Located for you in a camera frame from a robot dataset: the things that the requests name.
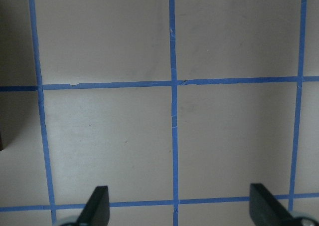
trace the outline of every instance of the grid square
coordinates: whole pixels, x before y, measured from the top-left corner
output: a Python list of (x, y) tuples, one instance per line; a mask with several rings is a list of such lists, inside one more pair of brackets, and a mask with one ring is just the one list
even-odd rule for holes
[(179, 79), (297, 74), (301, 0), (175, 0)]
[(0, 0), (0, 86), (35, 85), (28, 0)]
[(35, 0), (43, 83), (170, 80), (168, 0)]
[(295, 101), (295, 83), (180, 87), (180, 198), (287, 194)]
[(304, 82), (295, 193), (319, 193), (319, 82)]
[(170, 87), (45, 91), (57, 204), (172, 198)]
[(319, 219), (319, 198), (294, 199), (294, 211), (306, 213)]
[[(57, 210), (58, 219), (79, 215), (82, 210)], [(110, 208), (108, 226), (172, 226), (172, 206)]]
[(0, 92), (0, 207), (48, 205), (36, 92)]
[(307, 0), (304, 75), (319, 75), (319, 0)]
[(248, 202), (180, 205), (179, 226), (253, 226)]
[(7, 226), (52, 226), (51, 211), (1, 212), (0, 222)]

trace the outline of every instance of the blue tape line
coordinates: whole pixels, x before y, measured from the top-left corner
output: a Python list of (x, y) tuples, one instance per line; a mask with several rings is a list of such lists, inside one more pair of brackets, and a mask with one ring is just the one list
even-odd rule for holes
[[(289, 195), (276, 195), (278, 200), (286, 200)], [(230, 203), (230, 202), (247, 202), (249, 197), (225, 197), (225, 198), (209, 198), (209, 199), (190, 199), (190, 200), (180, 200), (181, 205), (188, 204), (212, 204), (212, 203)]]
[(173, 226), (178, 226), (178, 134), (177, 134), (177, 69), (176, 69), (176, 30), (175, 0), (169, 0), (169, 48), (171, 69), (171, 117), (173, 154)]
[(50, 85), (43, 85), (43, 90), (104, 89), (104, 88), (152, 87), (152, 86), (171, 86), (171, 81), (79, 83), (77, 85), (50, 84)]
[(293, 152), (292, 152), (290, 187), (289, 187), (289, 204), (288, 204), (288, 210), (290, 211), (292, 211), (294, 208), (294, 193), (295, 193), (295, 180), (296, 180), (296, 168), (297, 168), (297, 156), (298, 156), (298, 140), (299, 140), (300, 112), (301, 112), (302, 88), (303, 88), (303, 72), (304, 72), (306, 13), (307, 13), (307, 0), (301, 0), (298, 80), (297, 80), (294, 140), (293, 140)]
[(36, 91), (37, 86), (33, 85), (22, 85), (22, 86), (0, 86), (0, 92), (10, 92), (10, 91)]
[(49, 202), (51, 205), (51, 218), (52, 218), (52, 223), (55, 223), (56, 221), (56, 212), (54, 208), (55, 200), (54, 200), (54, 192), (53, 192), (49, 145), (48, 145), (48, 139), (47, 139), (46, 126), (45, 126), (44, 94), (43, 94), (43, 88), (42, 88), (42, 75), (41, 75), (41, 66), (40, 66), (40, 57), (39, 57), (39, 41), (38, 41), (38, 35), (37, 35), (37, 29), (36, 29), (35, 0), (29, 0), (29, 10), (30, 10), (30, 20), (31, 20), (35, 73), (36, 73), (36, 81), (38, 86), (38, 105), (39, 105), (39, 114), (40, 114), (40, 125), (41, 125), (41, 135), (42, 135), (42, 144), (43, 144), (43, 153), (44, 153), (45, 172), (46, 172), (46, 180), (47, 180), (47, 186), (48, 186)]
[[(278, 200), (287, 200), (290, 195), (275, 195)], [(319, 198), (319, 193), (305, 193), (295, 194), (295, 199), (307, 199), (307, 198)], [(213, 203), (230, 203), (230, 202), (247, 202), (248, 196), (244, 197), (224, 197), (224, 198), (209, 198), (209, 199), (189, 199), (179, 200), (179, 204), (213, 204)], [(110, 207), (135, 207), (135, 206), (160, 206), (160, 205), (174, 205), (174, 200), (159, 200), (159, 201), (133, 201), (133, 202), (114, 202), (110, 203)], [(69, 210), (69, 209), (83, 209), (85, 204), (68, 204), (68, 205), (38, 205), (38, 206), (15, 206), (15, 207), (0, 207), (0, 212), (12, 212), (12, 211), (28, 211), (28, 210), (50, 210), (55, 208), (56, 210)]]
[(34, 205), (34, 206), (15, 206), (15, 207), (2, 207), (0, 212), (14, 212), (14, 211), (29, 211), (29, 210), (50, 210), (49, 205)]
[(158, 206), (158, 205), (173, 205), (173, 200), (158, 200), (158, 201), (136, 201), (136, 202), (115, 202), (110, 203), (110, 207), (131, 207), (131, 206)]
[(295, 194), (295, 199), (319, 198), (319, 193)]
[(286, 77), (255, 77), (255, 78), (223, 78), (223, 79), (193, 79), (179, 80), (178, 85), (216, 85), (216, 84), (238, 84), (238, 83), (274, 83), (274, 82), (296, 82), (296, 76)]
[(303, 82), (319, 81), (319, 76), (304, 76)]
[(70, 209), (83, 209), (85, 204), (73, 204), (73, 205), (56, 205), (56, 210), (70, 210)]

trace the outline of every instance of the blue painter's tape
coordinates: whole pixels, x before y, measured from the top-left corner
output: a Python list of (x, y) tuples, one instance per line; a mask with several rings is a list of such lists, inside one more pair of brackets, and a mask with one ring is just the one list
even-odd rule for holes
[[(289, 198), (289, 195), (276, 195), (275, 198), (278, 200), (285, 200)], [(247, 202), (247, 201), (249, 201), (249, 197), (225, 197), (225, 198), (180, 200), (180, 204), (181, 205), (213, 204), (213, 203), (230, 203), (230, 202)]]
[(44, 94), (43, 94), (43, 88), (42, 88), (42, 75), (41, 75), (40, 57), (39, 57), (39, 41), (38, 41), (38, 35), (37, 35), (37, 29), (36, 29), (35, 0), (29, 0), (29, 11), (30, 11), (30, 20), (31, 20), (35, 73), (36, 73), (36, 81), (38, 86), (38, 106), (39, 106), (39, 114), (40, 114), (44, 163), (45, 163), (46, 179), (47, 179), (47, 186), (48, 186), (49, 202), (51, 207), (51, 219), (52, 219), (52, 223), (54, 223), (56, 221), (56, 211), (54, 208), (55, 200), (54, 200), (54, 192), (53, 192), (52, 172), (51, 172), (51, 164), (50, 164), (49, 145), (47, 140), (46, 126), (45, 126)]
[(290, 211), (292, 211), (294, 208), (294, 194), (295, 194), (295, 180), (296, 180), (297, 156), (298, 156), (300, 112), (301, 112), (302, 88), (303, 88), (303, 79), (304, 79), (303, 78), (303, 71), (304, 71), (304, 55), (305, 55), (306, 13), (307, 13), (307, 0), (301, 0), (299, 64), (298, 64), (294, 140), (293, 140), (293, 152), (292, 152), (290, 187), (289, 187), (289, 204), (288, 204), (288, 210), (290, 210)]
[(56, 210), (70, 210), (70, 209), (83, 209), (85, 204), (73, 204), (73, 205), (56, 205)]
[(295, 199), (319, 198), (319, 193), (295, 194)]
[(178, 131), (177, 131), (177, 69), (176, 69), (176, 29), (175, 0), (169, 0), (169, 48), (171, 69), (171, 116), (172, 116), (172, 154), (173, 154), (173, 226), (178, 226)]
[(179, 80), (178, 85), (216, 85), (216, 84), (238, 84), (238, 83), (275, 83), (296, 82), (296, 76), (287, 77), (256, 77), (256, 78), (223, 78), (223, 79), (193, 79)]
[(132, 206), (157, 206), (157, 205), (173, 205), (173, 200), (158, 200), (158, 201), (135, 201), (135, 202), (115, 202), (110, 203), (110, 207), (132, 207)]
[(303, 82), (319, 81), (319, 76), (304, 76)]
[(33, 85), (22, 85), (22, 86), (0, 86), (0, 92), (10, 92), (10, 91), (36, 91), (37, 86)]
[(29, 211), (29, 210), (50, 210), (49, 205), (34, 205), (34, 206), (16, 206), (16, 207), (2, 207), (0, 212), (14, 212), (14, 211)]
[(43, 90), (69, 90), (69, 89), (105, 89), (127, 87), (154, 87), (171, 86), (171, 81), (136, 81), (136, 82), (111, 82), (111, 83), (80, 83), (43, 85)]

